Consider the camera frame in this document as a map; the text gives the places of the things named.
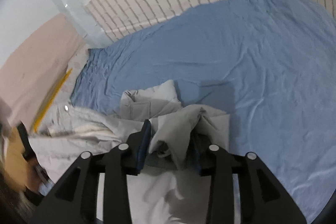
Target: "yellow trim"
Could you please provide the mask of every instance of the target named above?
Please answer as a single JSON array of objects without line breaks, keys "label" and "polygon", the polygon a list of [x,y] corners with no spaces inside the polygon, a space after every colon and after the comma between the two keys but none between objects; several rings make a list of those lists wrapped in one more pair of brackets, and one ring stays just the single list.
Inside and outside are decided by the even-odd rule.
[{"label": "yellow trim", "polygon": [[50,100],[48,101],[48,103],[46,104],[46,106],[43,108],[43,110],[39,113],[39,115],[37,116],[34,124],[33,124],[33,129],[34,132],[37,133],[37,129],[40,126],[43,117],[45,116],[45,114],[47,113],[48,109],[51,107],[57,93],[59,92],[59,90],[61,89],[62,85],[64,84],[64,82],[68,79],[70,73],[72,72],[72,69],[68,70],[67,73],[64,75],[64,77],[61,79],[61,81],[57,84],[56,88],[54,89],[54,91],[52,92],[52,95],[50,97]]}]

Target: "white fabric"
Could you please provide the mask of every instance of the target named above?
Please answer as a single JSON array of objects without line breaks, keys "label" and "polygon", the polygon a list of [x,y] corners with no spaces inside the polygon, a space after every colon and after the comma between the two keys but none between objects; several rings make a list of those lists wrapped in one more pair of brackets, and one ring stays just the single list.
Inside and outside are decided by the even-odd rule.
[{"label": "white fabric", "polygon": [[[172,80],[147,90],[125,91],[120,113],[111,116],[85,108],[68,106],[66,111],[64,105],[54,107],[44,120],[53,138],[34,137],[30,143],[40,164],[56,182],[81,152],[108,152],[140,131],[148,118],[154,134],[149,152],[160,151],[161,144],[166,143],[166,155],[172,156],[178,169],[184,167],[193,128],[228,148],[229,115],[204,105],[182,108]],[[192,170],[146,166],[139,176],[128,176],[127,181],[133,223],[205,223],[210,178],[201,178]],[[99,219],[102,197],[99,187]]]}]

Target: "pink fabric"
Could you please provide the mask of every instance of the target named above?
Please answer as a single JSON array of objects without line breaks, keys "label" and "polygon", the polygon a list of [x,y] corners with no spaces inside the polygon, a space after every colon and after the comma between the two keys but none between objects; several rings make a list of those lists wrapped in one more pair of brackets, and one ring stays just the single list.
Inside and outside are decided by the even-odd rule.
[{"label": "pink fabric", "polygon": [[10,126],[22,121],[31,128],[46,95],[83,43],[65,16],[58,14],[11,54],[0,69],[0,103],[6,106]]}]

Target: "blue bed sheet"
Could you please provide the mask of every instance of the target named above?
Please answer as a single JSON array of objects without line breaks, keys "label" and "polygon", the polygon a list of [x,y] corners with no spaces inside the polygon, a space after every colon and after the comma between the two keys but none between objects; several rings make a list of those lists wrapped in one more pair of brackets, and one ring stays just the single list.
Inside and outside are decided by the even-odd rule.
[{"label": "blue bed sheet", "polygon": [[175,80],[184,105],[231,114],[312,222],[336,188],[336,25],[311,0],[224,0],[90,51],[71,100],[105,114],[122,92]]}]

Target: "white wall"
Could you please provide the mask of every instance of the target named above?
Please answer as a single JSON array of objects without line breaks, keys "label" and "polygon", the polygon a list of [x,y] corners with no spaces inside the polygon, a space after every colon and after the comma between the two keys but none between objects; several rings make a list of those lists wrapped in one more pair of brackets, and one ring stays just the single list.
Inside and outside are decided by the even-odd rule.
[{"label": "white wall", "polygon": [[27,37],[58,13],[51,0],[0,0],[0,67]]}]

